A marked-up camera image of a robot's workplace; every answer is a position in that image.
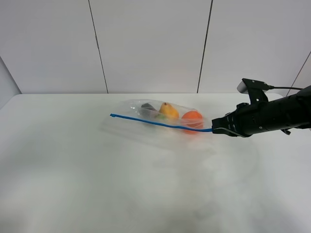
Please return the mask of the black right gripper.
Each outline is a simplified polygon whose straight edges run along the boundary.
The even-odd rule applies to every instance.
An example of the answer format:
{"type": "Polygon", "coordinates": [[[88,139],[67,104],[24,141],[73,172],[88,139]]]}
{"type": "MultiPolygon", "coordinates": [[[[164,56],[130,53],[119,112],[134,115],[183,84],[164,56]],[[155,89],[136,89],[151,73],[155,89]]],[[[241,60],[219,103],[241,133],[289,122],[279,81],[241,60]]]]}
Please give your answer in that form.
{"type": "Polygon", "coordinates": [[[212,120],[212,133],[224,134],[231,137],[238,137],[241,134],[236,129],[236,112],[231,112],[223,117],[212,120]]]}

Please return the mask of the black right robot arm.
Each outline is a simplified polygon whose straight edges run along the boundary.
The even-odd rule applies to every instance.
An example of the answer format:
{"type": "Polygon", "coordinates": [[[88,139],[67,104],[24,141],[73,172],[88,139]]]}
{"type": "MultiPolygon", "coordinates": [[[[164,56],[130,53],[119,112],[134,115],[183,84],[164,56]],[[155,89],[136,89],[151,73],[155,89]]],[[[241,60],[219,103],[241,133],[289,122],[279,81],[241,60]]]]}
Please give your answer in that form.
{"type": "Polygon", "coordinates": [[[212,120],[212,132],[231,137],[250,137],[254,134],[311,127],[311,87],[294,95],[259,103],[240,103],[236,110],[212,120]]]}

